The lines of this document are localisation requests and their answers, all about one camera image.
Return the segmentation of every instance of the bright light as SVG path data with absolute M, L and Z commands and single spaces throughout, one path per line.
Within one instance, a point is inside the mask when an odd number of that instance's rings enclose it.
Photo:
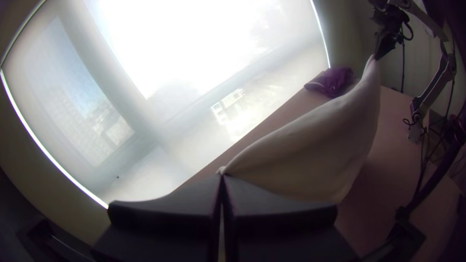
M 317 13 L 316 6 L 314 5 L 314 0 L 311 0 L 311 4 L 312 4 L 312 9 L 314 10 L 314 14 L 316 15 L 317 24 L 319 25 L 320 34 L 322 35 L 322 41 L 324 41 L 325 54 L 327 55 L 327 62 L 329 63 L 329 68 L 330 68 L 329 51 L 327 50 L 327 44 L 325 43 L 324 31 L 322 30 L 322 26 L 320 25 L 320 18 L 319 18 L 319 14 Z
M 23 115 L 19 111 L 18 106 L 16 105 L 15 100 L 13 99 L 13 96 L 11 95 L 10 89 L 8 88 L 8 84 L 6 83 L 5 76 L 3 74 L 3 70 L 0 69 L 0 77 L 1 81 L 3 82 L 3 86 L 5 87 L 6 94 L 8 95 L 8 98 L 10 99 L 11 105 L 13 105 L 13 108 L 15 109 L 16 114 L 18 115 L 19 119 L 23 123 L 23 126 L 26 128 L 28 131 L 29 135 L 34 139 L 36 144 L 39 146 L 39 148 L 44 152 L 44 154 L 50 159 L 50 161 L 71 181 L 73 184 L 75 184 L 79 189 L 81 189 L 84 193 L 86 193 L 88 196 L 90 196 L 94 201 L 96 201 L 98 204 L 103 206 L 104 208 L 108 209 L 107 203 L 102 201 L 102 199 L 98 198 L 95 194 L 90 192 L 88 189 L 86 189 L 83 185 L 81 185 L 76 179 L 74 179 L 53 157 L 50 155 L 50 153 L 45 149 L 45 147 L 42 145 L 42 143 L 39 141 L 37 136 L 34 134 L 34 132 L 31 130 L 29 127 L 28 123 L 24 119 Z
M 273 2 L 135 0 L 128 6 L 126 0 L 102 0 L 98 5 L 113 52 L 149 98 L 171 83 L 202 95 L 248 65 L 263 51 L 250 30 Z

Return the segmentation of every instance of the window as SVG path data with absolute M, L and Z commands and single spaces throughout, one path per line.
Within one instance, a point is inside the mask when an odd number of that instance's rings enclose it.
M 3 80 L 106 203 L 169 194 L 328 67 L 309 0 L 47 0 Z

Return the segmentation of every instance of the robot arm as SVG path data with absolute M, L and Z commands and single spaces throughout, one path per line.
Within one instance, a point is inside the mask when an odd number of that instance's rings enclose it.
M 404 41 L 405 37 L 401 33 L 403 24 L 411 30 L 408 25 L 409 17 L 403 10 L 416 16 L 440 39 L 442 56 L 439 69 L 422 95 L 414 98 L 410 106 L 413 124 L 409 128 L 408 139 L 417 144 L 424 133 L 422 120 L 425 118 L 428 109 L 445 88 L 445 85 L 453 80 L 456 75 L 455 54 L 448 53 L 445 49 L 444 43 L 448 42 L 449 39 L 442 28 L 412 0 L 369 0 L 369 2 L 374 6 L 372 20 L 381 26 L 376 33 L 376 60 L 381 59 L 393 50 L 396 43 L 401 44 Z

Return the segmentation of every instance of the wooden table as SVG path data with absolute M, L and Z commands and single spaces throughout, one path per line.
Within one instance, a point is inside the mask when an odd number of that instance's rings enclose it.
M 407 139 L 411 98 L 381 87 L 379 126 L 372 150 L 346 198 L 338 205 L 335 226 L 359 256 L 380 246 L 395 223 L 396 209 L 413 196 L 420 172 L 420 145 Z M 243 139 L 211 162 L 185 184 L 215 174 L 220 166 L 258 138 L 280 128 L 329 99 L 317 92 L 300 90 Z M 434 166 L 428 168 L 426 178 Z M 412 259 L 436 261 L 451 234 L 459 189 L 444 178 L 411 216 L 411 222 L 427 239 Z

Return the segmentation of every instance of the wall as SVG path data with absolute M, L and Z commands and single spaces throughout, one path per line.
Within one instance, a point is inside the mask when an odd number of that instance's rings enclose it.
M 38 0 L 17 0 L 0 21 L 3 54 Z M 0 87 L 0 165 L 20 192 L 51 221 L 92 244 L 109 225 L 106 210 L 68 180 L 44 155 L 21 124 Z
M 331 67 L 349 66 L 362 75 L 370 55 L 363 55 L 356 12 L 349 0 L 314 0 Z
M 16 0 L 0 18 L 0 50 L 38 0 Z M 332 66 L 351 66 L 360 74 L 367 58 L 353 7 L 348 0 L 316 0 Z M 55 224 L 93 244 L 109 225 L 106 210 L 72 184 L 48 160 L 21 124 L 0 87 L 0 165 L 18 190 Z
M 353 0 L 356 11 L 356 23 L 360 29 L 362 54 L 364 57 L 369 56 L 375 49 L 374 33 L 377 31 L 377 25 L 369 20 L 372 17 L 372 5 L 367 0 Z M 410 25 L 414 31 L 414 39 L 410 42 L 406 41 L 405 51 L 405 82 L 404 91 L 409 96 L 420 96 L 422 91 L 427 87 L 432 77 L 438 69 L 440 59 L 440 46 L 438 38 L 430 37 L 422 22 L 415 16 L 410 15 Z M 451 38 L 451 33 L 448 26 L 444 28 L 445 32 Z M 455 78 L 455 88 L 453 92 L 453 100 L 451 103 L 450 112 L 457 114 L 463 101 L 466 98 L 466 74 L 464 63 L 457 53 L 457 71 Z M 402 47 L 397 45 L 395 50 L 392 50 L 388 55 L 380 60 L 382 84 L 387 87 L 393 87 L 397 90 L 401 88 L 402 74 Z M 432 106 L 432 109 L 439 114 L 444 115 L 449 100 L 450 85 L 447 84 L 443 92 Z

